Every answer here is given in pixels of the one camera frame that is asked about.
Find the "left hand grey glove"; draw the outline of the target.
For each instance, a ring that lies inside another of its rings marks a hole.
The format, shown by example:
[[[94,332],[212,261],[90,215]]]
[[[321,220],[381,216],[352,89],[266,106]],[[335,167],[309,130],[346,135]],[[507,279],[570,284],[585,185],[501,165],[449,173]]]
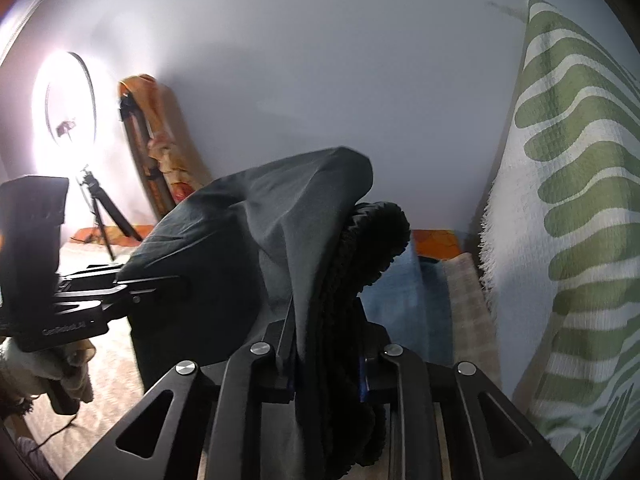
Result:
[[[35,352],[24,352],[12,338],[1,343],[1,419],[24,415],[32,400],[46,393],[49,380],[59,382],[75,400],[93,401],[89,362],[96,347],[89,339]]]

